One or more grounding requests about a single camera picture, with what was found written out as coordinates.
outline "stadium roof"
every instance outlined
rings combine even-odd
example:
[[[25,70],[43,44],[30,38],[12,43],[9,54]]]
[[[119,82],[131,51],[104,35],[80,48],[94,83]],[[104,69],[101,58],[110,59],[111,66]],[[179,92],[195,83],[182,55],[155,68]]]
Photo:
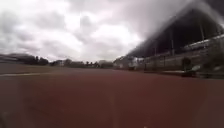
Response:
[[[208,0],[189,4],[127,56],[147,57],[155,53],[155,47],[157,53],[162,53],[171,50],[172,47],[178,49],[189,43],[224,33],[222,27],[224,25],[222,18],[224,9],[220,5],[224,5],[223,0]]]

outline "cloud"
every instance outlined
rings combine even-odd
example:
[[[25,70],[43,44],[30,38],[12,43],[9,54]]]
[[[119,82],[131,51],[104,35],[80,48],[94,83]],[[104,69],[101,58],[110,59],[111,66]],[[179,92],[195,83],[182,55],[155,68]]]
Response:
[[[41,13],[34,19],[34,23],[42,29],[64,29],[64,16],[57,12]]]
[[[0,1],[0,52],[113,60],[192,0]]]

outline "gray cloud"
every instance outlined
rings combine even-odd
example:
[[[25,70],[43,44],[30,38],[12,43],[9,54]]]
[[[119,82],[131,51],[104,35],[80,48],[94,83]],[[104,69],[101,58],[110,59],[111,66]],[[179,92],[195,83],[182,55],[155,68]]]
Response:
[[[4,11],[0,14],[0,31],[3,33],[12,33],[19,23],[18,17],[12,12]]]
[[[39,14],[34,18],[34,22],[42,29],[64,29],[64,16],[57,12]]]
[[[103,25],[125,26],[129,30],[129,33],[140,35],[146,39],[147,36],[152,35],[176,12],[193,0],[67,1],[70,4],[67,13],[74,13],[81,17],[80,26],[72,32],[66,30],[66,14],[58,13],[58,11],[38,12],[35,15],[31,13],[28,15],[28,19],[31,18],[32,20],[29,21],[27,19],[20,20],[22,16],[16,12],[15,14],[10,11],[0,13],[0,52],[28,52],[51,59],[114,59],[124,55],[127,49],[134,48],[134,45],[130,42],[122,42],[121,39],[125,36],[122,33],[120,35],[121,38],[91,37],[100,27]],[[87,13],[96,15],[96,17],[99,16],[102,20],[94,22]],[[35,29],[34,31],[32,31],[33,29],[17,29],[22,24],[28,27],[31,24],[31,27]],[[55,31],[64,34],[64,38],[57,38],[58,40],[47,39],[51,35],[51,32]],[[74,45],[77,43],[75,39],[74,44],[65,45],[67,42],[73,41],[73,39],[67,39],[68,33],[72,33],[75,39],[82,42],[82,45],[76,47],[79,45]]]

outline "running track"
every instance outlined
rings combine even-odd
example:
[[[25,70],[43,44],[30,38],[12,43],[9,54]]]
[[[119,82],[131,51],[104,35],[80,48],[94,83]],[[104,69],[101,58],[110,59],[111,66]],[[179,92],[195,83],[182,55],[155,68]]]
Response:
[[[2,75],[0,112],[6,128],[223,128],[224,81],[97,69]]]

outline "field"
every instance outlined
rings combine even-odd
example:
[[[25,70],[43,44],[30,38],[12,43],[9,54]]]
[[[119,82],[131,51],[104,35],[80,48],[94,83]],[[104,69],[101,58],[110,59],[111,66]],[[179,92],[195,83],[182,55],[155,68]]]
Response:
[[[1,65],[2,127],[224,127],[223,80]]]

